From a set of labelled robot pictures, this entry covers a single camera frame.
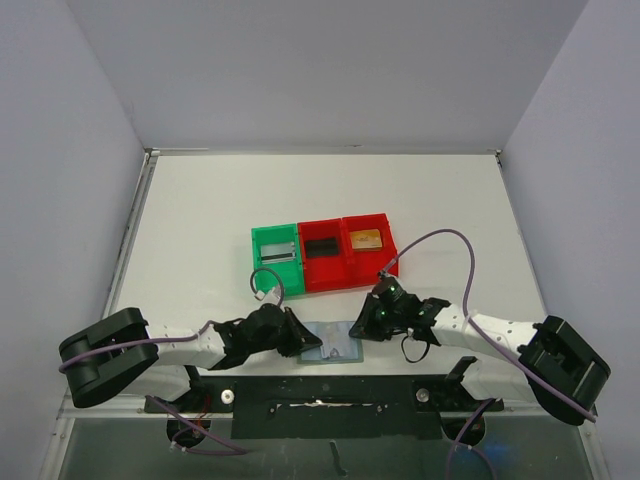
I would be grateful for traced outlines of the green leather card holder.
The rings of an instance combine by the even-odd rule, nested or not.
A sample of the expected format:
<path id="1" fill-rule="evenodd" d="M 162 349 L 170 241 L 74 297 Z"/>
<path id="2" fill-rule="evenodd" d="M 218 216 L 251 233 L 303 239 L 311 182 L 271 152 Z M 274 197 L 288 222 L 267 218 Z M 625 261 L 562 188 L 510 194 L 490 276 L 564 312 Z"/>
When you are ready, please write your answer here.
<path id="1" fill-rule="evenodd" d="M 364 350 L 360 339 L 352 338 L 349 332 L 354 322 L 309 322 L 304 326 L 322 345 L 303 352 L 297 357 L 302 365 L 363 363 Z"/>

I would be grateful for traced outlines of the white VIP card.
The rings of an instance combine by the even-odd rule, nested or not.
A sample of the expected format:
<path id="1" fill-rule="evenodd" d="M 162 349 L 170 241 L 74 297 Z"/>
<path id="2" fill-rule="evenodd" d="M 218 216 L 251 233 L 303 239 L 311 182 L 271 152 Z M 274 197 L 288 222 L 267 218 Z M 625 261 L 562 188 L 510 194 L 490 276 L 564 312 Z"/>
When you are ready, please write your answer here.
<path id="1" fill-rule="evenodd" d="M 346 322 L 323 323 L 318 329 L 322 339 L 322 359 L 346 359 L 353 353 L 349 337 L 349 325 Z"/>
<path id="2" fill-rule="evenodd" d="M 263 244 L 260 259 L 263 264 L 293 261 L 296 259 L 296 245 L 294 242 Z"/>

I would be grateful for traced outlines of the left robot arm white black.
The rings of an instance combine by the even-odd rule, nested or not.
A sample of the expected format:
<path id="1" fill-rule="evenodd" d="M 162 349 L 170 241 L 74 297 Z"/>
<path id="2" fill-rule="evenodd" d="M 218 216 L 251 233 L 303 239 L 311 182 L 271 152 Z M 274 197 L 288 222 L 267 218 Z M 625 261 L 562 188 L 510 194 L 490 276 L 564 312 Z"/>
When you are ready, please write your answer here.
<path id="1" fill-rule="evenodd" d="M 198 330 L 153 328 L 137 307 L 120 310 L 68 337 L 59 345 L 77 408 L 91 408 L 121 393 L 147 394 L 180 410 L 200 405 L 204 387 L 193 370 L 230 370 L 250 356 L 276 351 L 284 358 L 323 345 L 291 308 L 266 303 L 245 318 L 207 321 Z"/>

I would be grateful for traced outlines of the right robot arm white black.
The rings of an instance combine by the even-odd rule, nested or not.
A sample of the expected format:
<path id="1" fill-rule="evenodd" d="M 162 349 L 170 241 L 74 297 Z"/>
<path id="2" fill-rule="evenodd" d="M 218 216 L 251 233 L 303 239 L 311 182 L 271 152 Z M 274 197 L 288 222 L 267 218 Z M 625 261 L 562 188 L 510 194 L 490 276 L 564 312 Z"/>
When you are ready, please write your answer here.
<path id="1" fill-rule="evenodd" d="M 479 398 L 536 401 L 556 419 L 579 426 L 595 421 L 594 405 L 611 375 L 607 362 L 560 317 L 518 322 L 470 314 L 445 299 L 421 299 L 386 277 L 366 295 L 349 335 L 383 342 L 398 334 L 491 356 L 522 373 L 522 380 L 481 372 L 449 379 L 446 399 L 459 409 Z"/>

